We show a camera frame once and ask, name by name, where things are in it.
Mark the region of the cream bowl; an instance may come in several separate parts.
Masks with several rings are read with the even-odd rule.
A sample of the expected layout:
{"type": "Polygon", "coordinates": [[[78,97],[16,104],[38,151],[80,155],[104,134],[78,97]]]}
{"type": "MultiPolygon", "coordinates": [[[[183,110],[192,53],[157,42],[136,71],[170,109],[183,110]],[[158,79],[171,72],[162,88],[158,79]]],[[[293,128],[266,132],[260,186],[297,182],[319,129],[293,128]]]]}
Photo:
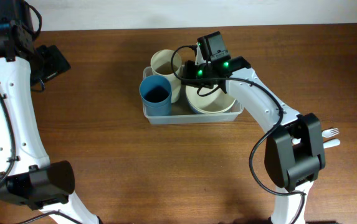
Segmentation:
{"type": "Polygon", "coordinates": [[[208,96],[199,96],[197,94],[198,88],[192,86],[185,87],[185,95],[187,101],[234,101],[235,99],[228,94],[225,94],[217,85],[213,86],[213,89],[217,89],[214,93],[208,96]]]}
{"type": "Polygon", "coordinates": [[[193,105],[203,114],[218,114],[228,112],[235,103],[234,101],[189,101],[189,104],[193,105]]]}

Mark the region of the blue bowl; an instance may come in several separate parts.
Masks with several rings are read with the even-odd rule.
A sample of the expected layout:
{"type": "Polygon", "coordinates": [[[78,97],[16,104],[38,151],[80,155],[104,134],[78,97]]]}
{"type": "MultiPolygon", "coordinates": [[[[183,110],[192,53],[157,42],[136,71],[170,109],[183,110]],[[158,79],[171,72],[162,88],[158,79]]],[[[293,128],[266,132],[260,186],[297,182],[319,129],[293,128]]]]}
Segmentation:
{"type": "Polygon", "coordinates": [[[193,105],[189,104],[189,107],[193,111],[194,114],[202,114],[202,112],[199,111],[197,108],[195,108],[193,105]]]}

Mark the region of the cream cup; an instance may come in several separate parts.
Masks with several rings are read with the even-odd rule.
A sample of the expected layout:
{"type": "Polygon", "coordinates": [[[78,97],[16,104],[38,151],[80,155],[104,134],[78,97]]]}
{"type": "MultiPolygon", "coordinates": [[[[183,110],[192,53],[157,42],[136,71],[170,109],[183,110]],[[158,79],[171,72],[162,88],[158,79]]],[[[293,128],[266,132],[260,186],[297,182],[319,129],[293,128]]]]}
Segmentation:
{"type": "Polygon", "coordinates": [[[171,102],[175,103],[179,100],[181,91],[181,80],[175,74],[180,74],[183,62],[178,53],[175,53],[175,55],[173,53],[174,51],[170,49],[160,50],[152,56],[150,64],[153,75],[161,75],[170,82],[171,102]]]}

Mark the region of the blue cup front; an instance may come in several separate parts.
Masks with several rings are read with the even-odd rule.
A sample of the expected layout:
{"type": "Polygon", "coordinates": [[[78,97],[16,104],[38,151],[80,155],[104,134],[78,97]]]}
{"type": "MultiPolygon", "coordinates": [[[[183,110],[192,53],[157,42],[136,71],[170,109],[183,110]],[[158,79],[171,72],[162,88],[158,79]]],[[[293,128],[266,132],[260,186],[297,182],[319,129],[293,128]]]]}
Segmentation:
{"type": "Polygon", "coordinates": [[[161,75],[146,77],[139,87],[140,96],[147,106],[159,108],[171,103],[172,88],[167,78],[161,75]]]}

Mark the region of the blue cup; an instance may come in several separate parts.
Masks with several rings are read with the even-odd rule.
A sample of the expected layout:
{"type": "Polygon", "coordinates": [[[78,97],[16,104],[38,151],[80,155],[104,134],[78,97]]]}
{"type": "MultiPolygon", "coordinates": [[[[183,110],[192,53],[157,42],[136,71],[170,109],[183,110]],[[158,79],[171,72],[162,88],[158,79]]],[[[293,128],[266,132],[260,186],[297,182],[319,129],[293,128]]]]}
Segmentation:
{"type": "Polygon", "coordinates": [[[139,87],[140,96],[147,106],[159,108],[171,103],[172,88],[167,78],[161,75],[146,77],[139,87]]]}
{"type": "Polygon", "coordinates": [[[143,104],[148,116],[168,116],[171,114],[171,100],[166,100],[159,103],[152,103],[145,100],[143,104]]]}

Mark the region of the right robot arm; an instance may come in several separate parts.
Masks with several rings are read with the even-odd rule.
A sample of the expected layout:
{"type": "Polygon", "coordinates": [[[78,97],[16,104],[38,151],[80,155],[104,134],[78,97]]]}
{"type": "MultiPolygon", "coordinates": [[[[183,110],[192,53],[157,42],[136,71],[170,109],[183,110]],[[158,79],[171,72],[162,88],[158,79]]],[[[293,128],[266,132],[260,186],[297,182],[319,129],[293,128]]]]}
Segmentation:
{"type": "Polygon", "coordinates": [[[320,120],[289,107],[262,83],[246,59],[231,57],[220,32],[198,38],[189,49],[196,59],[185,63],[178,75],[181,83],[222,90],[264,132],[250,152],[249,169],[256,183],[275,196],[270,223],[305,223],[308,193],[326,165],[320,120]]]}

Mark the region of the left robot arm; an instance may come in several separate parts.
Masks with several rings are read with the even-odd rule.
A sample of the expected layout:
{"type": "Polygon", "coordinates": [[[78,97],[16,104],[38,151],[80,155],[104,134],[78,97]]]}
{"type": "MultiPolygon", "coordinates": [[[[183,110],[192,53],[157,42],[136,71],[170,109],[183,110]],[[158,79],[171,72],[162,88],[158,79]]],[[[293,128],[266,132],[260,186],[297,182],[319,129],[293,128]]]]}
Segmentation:
{"type": "Polygon", "coordinates": [[[56,46],[34,45],[34,14],[24,0],[0,0],[0,200],[57,223],[100,223],[75,192],[71,164],[51,162],[39,135],[31,94],[70,64],[56,46]]]}

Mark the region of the clear plastic container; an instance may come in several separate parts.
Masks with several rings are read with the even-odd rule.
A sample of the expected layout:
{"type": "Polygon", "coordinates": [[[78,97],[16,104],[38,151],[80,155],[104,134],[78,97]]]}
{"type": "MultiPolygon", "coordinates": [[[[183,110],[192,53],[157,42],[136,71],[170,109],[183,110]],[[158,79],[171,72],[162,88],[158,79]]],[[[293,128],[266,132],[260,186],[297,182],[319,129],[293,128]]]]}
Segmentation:
{"type": "Polygon", "coordinates": [[[143,103],[143,114],[150,124],[192,124],[192,123],[220,123],[234,121],[244,107],[235,100],[234,104],[225,112],[217,114],[195,113],[186,98],[185,85],[181,85],[178,100],[172,104],[169,116],[151,116],[148,107],[143,103]]]}

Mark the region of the white plastic fork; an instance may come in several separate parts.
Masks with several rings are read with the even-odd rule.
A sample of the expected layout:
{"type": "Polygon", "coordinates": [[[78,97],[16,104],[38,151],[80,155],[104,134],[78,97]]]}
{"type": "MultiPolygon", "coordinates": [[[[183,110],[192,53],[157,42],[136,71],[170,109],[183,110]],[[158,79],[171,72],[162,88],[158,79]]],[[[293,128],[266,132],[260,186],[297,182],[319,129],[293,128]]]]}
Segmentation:
{"type": "MultiPolygon", "coordinates": [[[[331,128],[331,129],[326,129],[326,130],[322,131],[321,135],[324,138],[330,138],[330,137],[333,137],[339,133],[340,133],[340,131],[338,128],[331,128]]],[[[300,141],[301,141],[301,139],[293,138],[292,144],[298,144],[298,143],[300,143],[300,141]]]]}

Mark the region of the white plastic spoon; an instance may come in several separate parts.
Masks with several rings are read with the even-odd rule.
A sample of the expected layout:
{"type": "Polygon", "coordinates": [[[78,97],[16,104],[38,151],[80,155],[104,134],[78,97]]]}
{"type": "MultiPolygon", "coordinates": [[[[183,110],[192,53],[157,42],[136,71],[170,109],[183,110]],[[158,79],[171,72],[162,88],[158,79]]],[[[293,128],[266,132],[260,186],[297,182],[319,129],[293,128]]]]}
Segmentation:
{"type": "Polygon", "coordinates": [[[331,148],[331,147],[336,147],[341,144],[341,141],[339,139],[331,139],[323,143],[323,147],[325,149],[331,148]]]}

